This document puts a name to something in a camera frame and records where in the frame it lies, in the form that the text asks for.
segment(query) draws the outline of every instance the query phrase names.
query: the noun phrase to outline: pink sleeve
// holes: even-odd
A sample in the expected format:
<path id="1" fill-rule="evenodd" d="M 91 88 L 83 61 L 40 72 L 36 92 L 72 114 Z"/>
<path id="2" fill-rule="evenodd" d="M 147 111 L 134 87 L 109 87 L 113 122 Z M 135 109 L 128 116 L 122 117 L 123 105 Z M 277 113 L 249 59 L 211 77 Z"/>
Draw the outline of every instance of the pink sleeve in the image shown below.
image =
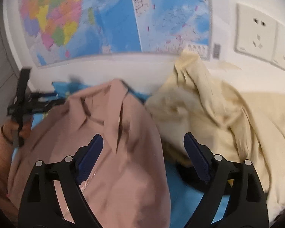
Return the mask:
<path id="1" fill-rule="evenodd" d="M 14 148 L 0 131 L 0 208 L 13 222 L 17 222 L 18 210 L 7 197 L 7 181 Z"/>

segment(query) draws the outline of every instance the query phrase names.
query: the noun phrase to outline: white wall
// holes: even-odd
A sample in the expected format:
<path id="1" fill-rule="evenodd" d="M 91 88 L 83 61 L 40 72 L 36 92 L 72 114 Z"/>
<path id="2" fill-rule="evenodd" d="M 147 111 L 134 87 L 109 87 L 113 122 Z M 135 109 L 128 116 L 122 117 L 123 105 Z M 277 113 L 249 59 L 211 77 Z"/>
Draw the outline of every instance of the white wall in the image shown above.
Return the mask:
<path id="1" fill-rule="evenodd" d="M 118 54 L 91 56 L 66 61 L 64 65 L 36 68 L 21 28 L 18 0 L 4 0 L 4 19 L 7 37 L 15 60 L 21 68 L 31 66 L 34 88 L 51 90 L 52 81 L 80 80 L 85 84 L 99 84 L 112 78 L 122 78 L 135 90 L 155 91 L 173 69 L 175 56 L 156 54 Z M 212 0 L 214 42 L 223 45 L 223 57 L 240 69 L 220 69 L 215 61 L 206 63 L 210 72 L 242 91 L 273 91 L 285 93 L 285 72 L 234 51 L 236 38 L 236 3 L 254 6 L 285 24 L 285 0 Z"/>
<path id="2" fill-rule="evenodd" d="M 230 36 L 226 60 L 242 70 L 212 71 L 239 90 L 285 93 L 285 72 L 269 63 L 236 53 L 236 3 L 259 9 L 285 25 L 285 0 L 230 0 Z"/>

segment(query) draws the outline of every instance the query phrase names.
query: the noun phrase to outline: blue gripper pad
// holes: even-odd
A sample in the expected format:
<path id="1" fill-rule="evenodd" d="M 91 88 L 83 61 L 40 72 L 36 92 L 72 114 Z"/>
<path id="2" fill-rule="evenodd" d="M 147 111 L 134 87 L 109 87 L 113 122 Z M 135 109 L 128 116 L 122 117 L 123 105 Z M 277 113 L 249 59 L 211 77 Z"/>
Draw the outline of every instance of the blue gripper pad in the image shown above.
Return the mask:
<path id="1" fill-rule="evenodd" d="M 209 162 L 199 148 L 199 143 L 191 133 L 187 133 L 184 136 L 184 147 L 198 177 L 202 181 L 209 183 L 211 179 Z"/>
<path id="2" fill-rule="evenodd" d="M 102 151 L 103 148 L 103 138 L 101 135 L 96 134 L 91 142 L 82 147 L 83 150 L 79 153 L 81 159 L 76 159 L 77 164 L 77 177 L 76 183 L 80 185 L 82 182 L 86 181 Z"/>

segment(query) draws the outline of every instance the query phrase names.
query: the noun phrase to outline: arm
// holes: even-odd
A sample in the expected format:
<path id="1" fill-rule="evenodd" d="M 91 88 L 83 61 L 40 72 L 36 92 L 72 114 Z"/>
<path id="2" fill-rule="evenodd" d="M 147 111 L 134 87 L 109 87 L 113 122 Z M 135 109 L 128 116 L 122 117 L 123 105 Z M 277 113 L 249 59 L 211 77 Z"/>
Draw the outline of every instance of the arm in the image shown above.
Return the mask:
<path id="1" fill-rule="evenodd" d="M 31 121 L 23 126 L 20 136 L 23 138 L 29 137 L 31 131 L 30 127 Z M 11 145 L 12 135 L 13 131 L 17 129 L 18 124 L 11 120 L 7 121 L 3 125 L 3 128 L 0 129 L 0 208 L 13 223 L 17 222 L 18 210 L 7 196 L 7 181 L 14 152 L 14 148 Z"/>

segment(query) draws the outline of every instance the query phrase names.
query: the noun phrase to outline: outlet plate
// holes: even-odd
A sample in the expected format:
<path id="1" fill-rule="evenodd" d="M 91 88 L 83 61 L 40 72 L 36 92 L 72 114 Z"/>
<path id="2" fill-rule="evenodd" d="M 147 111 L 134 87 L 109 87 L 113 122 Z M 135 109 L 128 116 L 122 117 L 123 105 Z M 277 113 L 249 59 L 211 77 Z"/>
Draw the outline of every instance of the outlet plate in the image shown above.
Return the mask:
<path id="1" fill-rule="evenodd" d="M 272 57 L 272 62 L 285 69 L 285 26 L 278 23 L 276 48 Z"/>
<path id="2" fill-rule="evenodd" d="M 238 4 L 236 50 L 266 61 L 272 60 L 277 21 L 249 6 Z"/>

